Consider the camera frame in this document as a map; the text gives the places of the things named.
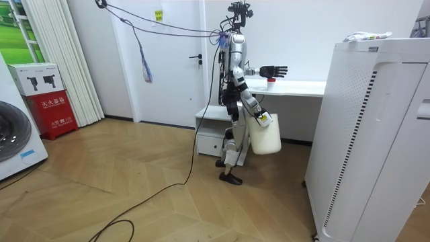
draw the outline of white box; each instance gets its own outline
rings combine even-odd
[[[56,64],[31,63],[8,67],[21,95],[31,96],[64,90]]]

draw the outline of white door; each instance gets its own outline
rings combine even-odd
[[[198,1],[112,1],[127,11],[155,20],[163,11],[163,23],[182,28],[200,29]],[[110,8],[136,27],[166,34],[201,35],[146,22]],[[137,30],[153,83],[145,83],[138,43],[132,28],[114,18],[114,29],[138,119],[146,122],[194,127],[194,115],[204,107],[201,38],[163,36]]]

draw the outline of white curtain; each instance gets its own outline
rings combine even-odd
[[[104,118],[66,0],[22,3],[45,61],[58,65],[78,126]]]

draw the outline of yellow sticker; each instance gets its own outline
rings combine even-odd
[[[155,11],[155,21],[162,22],[163,21],[163,10]]]

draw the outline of wooden floor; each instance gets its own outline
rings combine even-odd
[[[193,130],[106,119],[44,141],[47,162],[0,192],[0,242],[88,241],[125,209],[183,182],[193,137]],[[309,154],[310,147],[285,144],[274,155],[249,152],[234,170],[242,186],[219,181],[216,159],[198,155],[186,186],[123,217],[134,222],[133,242],[311,242],[314,221],[301,186]],[[398,241],[430,241],[429,214],[428,206],[417,208]],[[115,225],[99,242],[125,242],[130,232]]]

